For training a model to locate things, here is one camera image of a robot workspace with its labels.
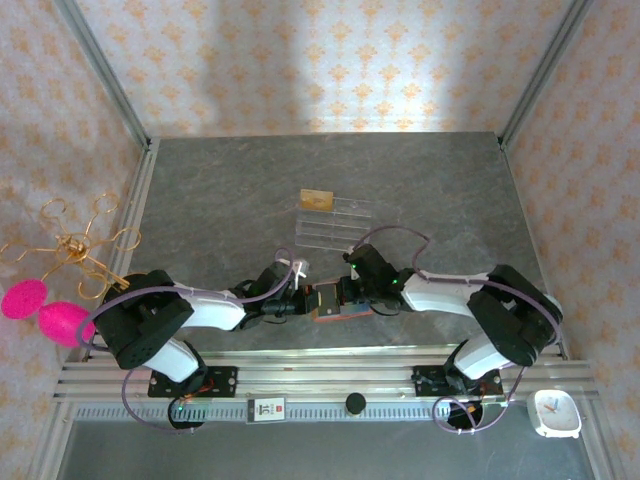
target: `robotic arm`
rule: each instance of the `robotic arm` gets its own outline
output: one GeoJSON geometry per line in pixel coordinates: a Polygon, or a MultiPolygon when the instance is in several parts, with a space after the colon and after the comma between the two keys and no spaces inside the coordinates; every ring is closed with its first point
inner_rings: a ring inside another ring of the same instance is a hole
{"type": "MultiPolygon", "coordinates": [[[[343,277],[341,284],[359,292],[356,301],[409,312],[451,312],[478,321],[483,333],[460,344],[444,365],[442,382],[459,394],[472,391],[479,379],[494,369],[512,363],[532,365],[554,340],[554,329],[539,311],[485,282],[516,289],[547,309],[558,323],[562,320],[557,304],[506,265],[473,276],[418,273],[412,268],[397,271],[370,244],[345,254],[344,259],[359,278],[343,277]]],[[[195,392],[202,386],[207,367],[195,349],[173,335],[188,327],[239,331],[257,325],[263,315],[310,313],[318,307],[318,294],[312,286],[299,285],[308,267],[306,261],[295,260],[294,275],[279,290],[266,299],[243,305],[234,300],[271,291],[289,274],[288,262],[273,262],[257,280],[221,291],[219,298],[198,296],[193,289],[194,295],[186,297],[176,293],[142,295],[97,317],[96,329],[121,368],[145,365],[166,375],[184,394],[195,392]]],[[[126,292],[174,285],[161,270],[131,275],[127,280],[130,287],[126,292]]],[[[105,302],[126,292],[111,289],[105,302]]]]}

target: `pink sponge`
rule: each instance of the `pink sponge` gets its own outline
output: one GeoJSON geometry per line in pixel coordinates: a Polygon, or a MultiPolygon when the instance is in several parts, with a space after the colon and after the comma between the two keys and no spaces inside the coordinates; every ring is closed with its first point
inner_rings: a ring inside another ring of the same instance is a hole
{"type": "Polygon", "coordinates": [[[16,283],[2,299],[2,313],[12,320],[23,320],[38,311],[47,299],[47,286],[31,278],[16,283]]]}
{"type": "MultiPolygon", "coordinates": [[[[89,311],[69,302],[53,302],[40,309],[38,315],[38,325],[40,330],[48,338],[64,347],[77,347],[76,330],[82,323],[89,311]]],[[[82,332],[85,341],[91,339],[96,327],[93,323],[87,325],[82,332]]]]}

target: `gray floor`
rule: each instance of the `gray floor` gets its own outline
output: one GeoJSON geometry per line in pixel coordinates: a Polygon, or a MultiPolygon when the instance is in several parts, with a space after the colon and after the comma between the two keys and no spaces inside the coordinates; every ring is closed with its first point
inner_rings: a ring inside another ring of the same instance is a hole
{"type": "Polygon", "coordinates": [[[180,438],[133,422],[76,422],[70,442],[59,480],[592,478],[582,442],[539,436],[515,406],[474,436],[432,422],[217,423],[180,438]]]}
{"type": "MultiPolygon", "coordinates": [[[[380,222],[433,241],[420,264],[477,273],[509,263],[541,276],[513,180],[492,133],[374,133],[162,140],[131,271],[162,268],[176,281],[224,289],[256,278],[278,246],[293,246],[301,188],[371,200],[380,222]]],[[[372,243],[397,268],[421,242],[384,232],[372,243]]],[[[296,247],[311,281],[348,274],[339,252],[296,247]]],[[[200,351],[458,343],[478,332],[440,313],[330,324],[308,317],[240,333],[187,337],[200,351]]]]}

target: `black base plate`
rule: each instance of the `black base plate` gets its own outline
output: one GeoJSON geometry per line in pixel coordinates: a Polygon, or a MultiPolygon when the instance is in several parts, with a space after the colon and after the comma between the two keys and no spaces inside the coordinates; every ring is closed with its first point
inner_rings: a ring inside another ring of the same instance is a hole
{"type": "MultiPolygon", "coordinates": [[[[209,367],[203,384],[213,382],[213,388],[202,393],[198,393],[200,398],[233,398],[236,395],[238,384],[237,367],[209,367]]],[[[169,377],[154,371],[149,380],[149,391],[147,395],[152,398],[176,398],[184,392],[179,383],[172,382],[169,377]]]]}
{"type": "Polygon", "coordinates": [[[413,367],[416,397],[448,397],[455,395],[484,397],[485,395],[504,395],[499,370],[491,370],[483,377],[468,385],[467,392],[460,392],[447,383],[444,367],[441,365],[418,365],[413,367]]]}

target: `patterned wallpaper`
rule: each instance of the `patterned wallpaper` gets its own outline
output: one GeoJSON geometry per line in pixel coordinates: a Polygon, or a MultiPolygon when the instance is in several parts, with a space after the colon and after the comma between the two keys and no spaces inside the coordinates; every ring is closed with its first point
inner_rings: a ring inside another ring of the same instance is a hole
{"type": "Polygon", "coordinates": [[[570,0],[80,4],[150,135],[229,136],[500,131],[570,0]]]}
{"type": "MultiPolygon", "coordinates": [[[[51,247],[57,229],[39,220],[41,205],[62,196],[70,204],[65,223],[85,225],[96,196],[126,193],[140,148],[52,1],[5,2],[0,32],[0,245],[22,240],[51,247]]],[[[104,237],[113,216],[96,222],[92,230],[104,237]]],[[[0,297],[51,265],[45,254],[0,264],[0,297]]],[[[74,267],[52,274],[48,300],[77,302],[78,280],[74,267]]],[[[64,353],[33,320],[0,318],[3,479],[26,478],[64,353]]]]}
{"type": "Polygon", "coordinates": [[[596,0],[510,151],[572,353],[640,471],[640,5],[596,0]]]}

